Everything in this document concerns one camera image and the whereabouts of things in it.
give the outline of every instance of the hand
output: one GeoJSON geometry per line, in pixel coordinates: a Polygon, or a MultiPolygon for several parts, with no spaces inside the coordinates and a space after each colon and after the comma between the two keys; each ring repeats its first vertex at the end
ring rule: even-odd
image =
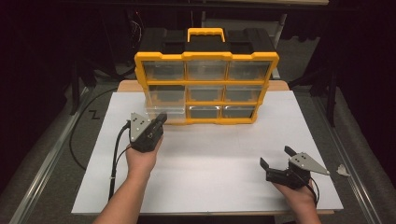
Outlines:
{"type": "Polygon", "coordinates": [[[162,141],[163,136],[158,141],[154,150],[150,152],[139,152],[133,148],[126,150],[125,155],[128,163],[128,177],[149,179],[149,175],[155,166],[157,152],[162,141]]]}
{"type": "Polygon", "coordinates": [[[274,186],[285,196],[286,202],[294,213],[297,223],[320,223],[314,195],[307,187],[290,189],[289,187],[275,184],[274,186]]]}

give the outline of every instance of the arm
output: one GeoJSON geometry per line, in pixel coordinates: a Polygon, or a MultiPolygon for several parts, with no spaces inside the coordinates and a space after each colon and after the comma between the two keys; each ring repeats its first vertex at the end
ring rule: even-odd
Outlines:
{"type": "Polygon", "coordinates": [[[163,137],[151,152],[141,153],[132,148],[126,150],[128,175],[93,223],[136,223],[162,140],[163,137]]]}
{"type": "Polygon", "coordinates": [[[274,184],[274,186],[285,196],[298,224],[321,223],[315,207],[314,195],[307,187],[290,189],[279,184],[274,184]]]}

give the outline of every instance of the white table surface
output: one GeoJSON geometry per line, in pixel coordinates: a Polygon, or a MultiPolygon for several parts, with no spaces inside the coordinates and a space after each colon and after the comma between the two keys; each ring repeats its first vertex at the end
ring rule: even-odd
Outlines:
{"type": "MultiPolygon", "coordinates": [[[[144,114],[142,92],[115,92],[76,198],[73,214],[98,214],[107,203],[114,146],[131,112],[144,114]]],[[[304,151],[324,166],[292,91],[268,91],[253,124],[164,125],[164,139],[151,173],[142,214],[216,214],[289,211],[283,196],[265,181],[263,157],[271,168],[288,167],[284,146],[304,151]]],[[[128,145],[128,132],[119,152],[128,145]]],[[[120,160],[116,189],[125,179],[120,160]]],[[[318,210],[343,205],[327,175],[318,183],[318,210]]]]}

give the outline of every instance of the forearm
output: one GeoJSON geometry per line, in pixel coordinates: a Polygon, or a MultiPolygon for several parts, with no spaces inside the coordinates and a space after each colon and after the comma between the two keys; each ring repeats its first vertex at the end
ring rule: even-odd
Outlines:
{"type": "Polygon", "coordinates": [[[136,223],[148,176],[128,176],[94,223],[136,223]]]}
{"type": "Polygon", "coordinates": [[[312,205],[303,205],[293,211],[297,224],[320,224],[316,207],[312,205]]]}

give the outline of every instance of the black cable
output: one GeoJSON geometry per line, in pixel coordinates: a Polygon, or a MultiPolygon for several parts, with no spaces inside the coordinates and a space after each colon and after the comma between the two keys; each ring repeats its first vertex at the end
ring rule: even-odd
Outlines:
{"type": "Polygon", "coordinates": [[[116,173],[117,173],[117,152],[119,150],[119,143],[120,143],[120,139],[122,137],[123,132],[125,132],[125,130],[127,130],[128,128],[131,127],[131,121],[128,120],[126,122],[126,124],[121,128],[119,135],[117,136],[117,140],[116,140],[116,146],[114,148],[114,156],[113,156],[113,165],[112,165],[112,170],[111,170],[111,177],[110,177],[110,190],[108,193],[108,199],[110,200],[111,197],[113,197],[114,194],[114,186],[116,184],[116,173]]]}
{"type": "Polygon", "coordinates": [[[317,187],[317,192],[318,192],[318,197],[317,197],[317,204],[319,202],[319,198],[320,198],[320,192],[319,192],[319,187],[317,182],[314,180],[314,178],[311,177],[311,180],[314,182],[315,186],[317,187]]]}
{"type": "Polygon", "coordinates": [[[96,72],[94,72],[93,74],[94,74],[96,77],[99,77],[99,78],[105,79],[105,80],[115,79],[115,80],[120,81],[119,77],[122,77],[122,79],[127,79],[127,80],[128,80],[129,78],[126,78],[126,77],[129,76],[129,75],[131,75],[131,74],[133,74],[135,68],[136,68],[136,66],[135,66],[135,64],[133,63],[133,64],[131,65],[131,68],[130,68],[130,69],[128,69],[128,70],[127,70],[126,72],[124,72],[124,73],[117,74],[117,77],[114,77],[115,75],[110,75],[110,74],[108,74],[107,72],[102,71],[101,68],[98,68],[98,70],[101,71],[101,72],[103,72],[103,73],[105,74],[105,76],[100,75],[100,74],[98,74],[98,73],[96,73],[96,72]]]}
{"type": "Polygon", "coordinates": [[[109,75],[110,77],[112,77],[112,78],[114,78],[114,79],[116,79],[118,81],[123,81],[124,79],[127,79],[125,77],[128,76],[128,75],[131,75],[134,72],[134,66],[131,69],[129,69],[128,71],[126,71],[126,72],[124,72],[122,74],[118,74],[117,72],[111,71],[111,70],[103,67],[99,63],[94,62],[91,59],[82,58],[82,60],[85,63],[87,63],[92,69],[100,70],[100,71],[104,72],[105,74],[109,75]]]}
{"type": "Polygon", "coordinates": [[[116,161],[116,167],[117,167],[117,165],[119,164],[119,160],[120,160],[122,154],[124,154],[124,153],[126,152],[126,150],[128,150],[129,148],[130,148],[130,147],[125,148],[125,149],[120,153],[120,155],[119,155],[119,157],[117,158],[117,161],[116,161]]]}
{"type": "Polygon", "coordinates": [[[79,120],[81,119],[81,117],[82,117],[82,115],[84,114],[84,112],[87,110],[88,106],[90,106],[90,105],[93,103],[93,101],[97,100],[99,97],[103,96],[104,94],[106,94],[106,93],[108,93],[108,92],[111,92],[111,91],[116,91],[116,90],[117,90],[117,88],[114,88],[114,89],[111,89],[111,90],[108,90],[108,91],[104,91],[104,92],[100,93],[99,95],[97,95],[95,98],[93,98],[93,99],[84,107],[84,109],[82,110],[81,114],[80,114],[79,117],[77,118],[76,123],[75,123],[75,125],[74,125],[74,127],[73,127],[73,129],[72,129],[72,131],[71,131],[71,133],[70,133],[70,137],[69,137],[69,149],[70,149],[70,154],[72,155],[73,160],[76,162],[76,164],[77,164],[79,167],[81,167],[81,169],[83,169],[84,171],[86,171],[87,168],[86,168],[85,166],[83,166],[83,165],[78,161],[76,155],[74,154],[73,148],[72,148],[72,140],[73,140],[74,132],[75,132],[77,126],[78,126],[79,120]]]}
{"type": "Polygon", "coordinates": [[[301,180],[301,182],[304,183],[304,185],[305,185],[305,186],[309,189],[309,191],[311,191],[311,193],[314,195],[314,203],[315,203],[315,207],[316,207],[316,206],[318,205],[318,196],[317,196],[317,194],[315,193],[314,189],[312,189],[312,187],[309,185],[309,183],[305,183],[305,181],[304,181],[299,175],[297,175],[296,173],[294,173],[292,170],[291,170],[291,173],[294,174],[297,178],[299,178],[299,179],[301,180]]]}

